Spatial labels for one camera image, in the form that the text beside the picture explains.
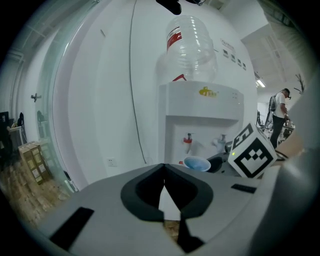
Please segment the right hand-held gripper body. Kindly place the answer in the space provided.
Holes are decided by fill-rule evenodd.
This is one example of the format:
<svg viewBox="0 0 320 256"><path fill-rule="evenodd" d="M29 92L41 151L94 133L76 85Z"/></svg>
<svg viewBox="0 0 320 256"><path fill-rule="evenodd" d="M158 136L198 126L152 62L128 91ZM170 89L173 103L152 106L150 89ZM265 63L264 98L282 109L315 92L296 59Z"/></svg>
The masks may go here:
<svg viewBox="0 0 320 256"><path fill-rule="evenodd" d="M241 177L256 179L277 158L270 140L250 122L233 138L227 163Z"/></svg>

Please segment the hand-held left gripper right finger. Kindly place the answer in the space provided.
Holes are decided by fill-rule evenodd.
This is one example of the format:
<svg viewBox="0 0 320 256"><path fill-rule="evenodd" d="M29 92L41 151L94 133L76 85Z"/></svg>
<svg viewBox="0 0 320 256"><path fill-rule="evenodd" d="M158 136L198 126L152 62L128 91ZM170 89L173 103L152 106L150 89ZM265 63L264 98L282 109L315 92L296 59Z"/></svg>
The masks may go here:
<svg viewBox="0 0 320 256"><path fill-rule="evenodd" d="M206 212L213 200L213 190L206 182L170 164L164 165L164 186L180 211L177 244L185 253L190 253L204 242L190 234L186 220Z"/></svg>

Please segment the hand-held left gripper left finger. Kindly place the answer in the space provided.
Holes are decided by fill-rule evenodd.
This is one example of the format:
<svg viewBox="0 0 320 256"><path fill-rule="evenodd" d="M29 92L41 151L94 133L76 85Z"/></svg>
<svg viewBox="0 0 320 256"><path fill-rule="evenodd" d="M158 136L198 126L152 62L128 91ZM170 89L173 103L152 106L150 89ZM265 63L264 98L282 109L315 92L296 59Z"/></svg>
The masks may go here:
<svg viewBox="0 0 320 256"><path fill-rule="evenodd" d="M165 165L158 164L129 180L121 189L120 198L124 207L142 221L164 221L164 212L159 210L161 192L165 186Z"/></svg>

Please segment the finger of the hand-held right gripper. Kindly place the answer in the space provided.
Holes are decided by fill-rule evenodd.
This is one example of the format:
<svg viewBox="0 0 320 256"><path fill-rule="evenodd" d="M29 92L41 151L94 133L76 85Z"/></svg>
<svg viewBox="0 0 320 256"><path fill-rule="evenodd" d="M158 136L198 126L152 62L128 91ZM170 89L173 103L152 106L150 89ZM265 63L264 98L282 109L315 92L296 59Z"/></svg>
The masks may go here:
<svg viewBox="0 0 320 256"><path fill-rule="evenodd" d="M216 173L219 171L223 164L223 159L221 157L214 157L208 160L210 163L210 168L207 170L208 173Z"/></svg>

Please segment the blue cup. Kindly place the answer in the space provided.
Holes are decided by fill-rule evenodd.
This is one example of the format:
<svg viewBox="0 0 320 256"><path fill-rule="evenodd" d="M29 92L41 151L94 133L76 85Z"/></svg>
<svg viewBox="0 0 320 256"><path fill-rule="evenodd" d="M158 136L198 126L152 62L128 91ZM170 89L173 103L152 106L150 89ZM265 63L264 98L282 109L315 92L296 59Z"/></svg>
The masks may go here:
<svg viewBox="0 0 320 256"><path fill-rule="evenodd" d="M200 156L188 156L183 160L183 165L194 171L207 172L211 168L211 163Z"/></svg>

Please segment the person's right forearm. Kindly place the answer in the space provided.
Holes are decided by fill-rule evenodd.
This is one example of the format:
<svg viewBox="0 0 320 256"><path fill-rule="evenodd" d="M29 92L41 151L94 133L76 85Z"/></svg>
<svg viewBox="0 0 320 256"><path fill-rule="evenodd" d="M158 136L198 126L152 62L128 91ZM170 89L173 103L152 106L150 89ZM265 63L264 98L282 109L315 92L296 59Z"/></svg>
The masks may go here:
<svg viewBox="0 0 320 256"><path fill-rule="evenodd" d="M279 144L275 148L275 152L284 157L285 159L289 159L291 157L299 155L304 150L303 140L298 135L297 130L295 129L291 135Z"/></svg>

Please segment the white water dispenser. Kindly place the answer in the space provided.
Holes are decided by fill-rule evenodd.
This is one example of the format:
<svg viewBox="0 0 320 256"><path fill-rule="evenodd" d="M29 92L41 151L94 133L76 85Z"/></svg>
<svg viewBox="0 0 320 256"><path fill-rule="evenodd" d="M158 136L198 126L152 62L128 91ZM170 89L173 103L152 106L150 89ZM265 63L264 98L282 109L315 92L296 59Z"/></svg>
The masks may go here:
<svg viewBox="0 0 320 256"><path fill-rule="evenodd" d="M243 126L244 96L225 85L173 81L159 86L157 99L160 163L183 165L189 156L209 159L218 154L214 138L226 134L229 142ZM183 145L186 133L194 133L188 154Z"/></svg>

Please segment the clear water bottle red label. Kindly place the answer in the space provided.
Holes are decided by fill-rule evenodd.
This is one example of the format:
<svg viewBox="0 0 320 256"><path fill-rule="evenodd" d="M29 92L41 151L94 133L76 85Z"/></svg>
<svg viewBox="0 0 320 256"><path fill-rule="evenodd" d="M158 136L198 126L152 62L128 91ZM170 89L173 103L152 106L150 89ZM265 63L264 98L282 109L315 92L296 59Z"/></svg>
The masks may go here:
<svg viewBox="0 0 320 256"><path fill-rule="evenodd" d="M217 56L206 25L193 15L173 18L166 27L166 52L156 64L157 84L212 83L217 73Z"/></svg>

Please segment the door bottom clamp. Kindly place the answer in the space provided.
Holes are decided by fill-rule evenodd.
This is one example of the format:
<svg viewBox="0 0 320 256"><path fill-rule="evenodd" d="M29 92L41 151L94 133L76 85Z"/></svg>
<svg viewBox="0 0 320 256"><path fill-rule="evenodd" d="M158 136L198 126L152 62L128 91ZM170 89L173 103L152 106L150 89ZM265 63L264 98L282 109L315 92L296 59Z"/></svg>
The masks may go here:
<svg viewBox="0 0 320 256"><path fill-rule="evenodd" d="M66 180L64 182L67 185L67 187L70 189L70 191L72 193L78 192L79 190L75 185L75 183L73 182L73 180L71 179L71 177L69 176L69 174L66 171L64 171L64 175L66 177Z"/></svg>

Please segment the olive cardboard box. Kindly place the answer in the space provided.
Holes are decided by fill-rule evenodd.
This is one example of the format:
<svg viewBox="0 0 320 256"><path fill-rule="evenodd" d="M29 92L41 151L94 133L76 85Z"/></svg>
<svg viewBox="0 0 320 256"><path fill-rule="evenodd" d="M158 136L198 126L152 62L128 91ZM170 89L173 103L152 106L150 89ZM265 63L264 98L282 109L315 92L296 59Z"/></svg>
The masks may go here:
<svg viewBox="0 0 320 256"><path fill-rule="evenodd" d="M32 178L38 185L40 185L44 180L39 172L31 150L27 146L21 145L18 147L18 151Z"/></svg>
<svg viewBox="0 0 320 256"><path fill-rule="evenodd" d="M45 162L45 159L43 157L40 144L36 141L32 141L29 143L28 147L31 151L33 159L36 163L36 166L37 166L42 178L45 181L51 180L53 177L52 177L52 175L49 171L49 168Z"/></svg>

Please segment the frosted glass door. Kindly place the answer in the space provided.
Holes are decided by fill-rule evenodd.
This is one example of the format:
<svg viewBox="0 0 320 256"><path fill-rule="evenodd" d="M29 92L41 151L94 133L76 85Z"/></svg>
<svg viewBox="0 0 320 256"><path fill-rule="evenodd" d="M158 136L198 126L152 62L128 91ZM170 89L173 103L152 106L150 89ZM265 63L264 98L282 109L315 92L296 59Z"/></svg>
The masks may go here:
<svg viewBox="0 0 320 256"><path fill-rule="evenodd" d="M65 183L64 171L68 173L68 170L62 156L63 149L59 145L69 128L66 121L68 90L63 75L69 75L71 71L69 68L64 69L63 64L67 61L66 52L83 19L82 14L66 19L43 45L44 59L41 62L37 87L37 92L42 97L35 107L39 142L45 163L52 179L69 195L73 192Z"/></svg>

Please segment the white wall sign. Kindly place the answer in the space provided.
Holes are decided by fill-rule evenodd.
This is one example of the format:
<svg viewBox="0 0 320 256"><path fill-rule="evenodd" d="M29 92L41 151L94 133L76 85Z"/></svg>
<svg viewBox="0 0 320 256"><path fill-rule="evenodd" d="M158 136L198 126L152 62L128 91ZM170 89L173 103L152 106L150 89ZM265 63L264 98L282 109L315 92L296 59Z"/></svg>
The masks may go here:
<svg viewBox="0 0 320 256"><path fill-rule="evenodd" d="M235 48L230 43L228 43L226 40L221 38L220 41L224 47L226 47L232 51L235 51Z"/></svg>

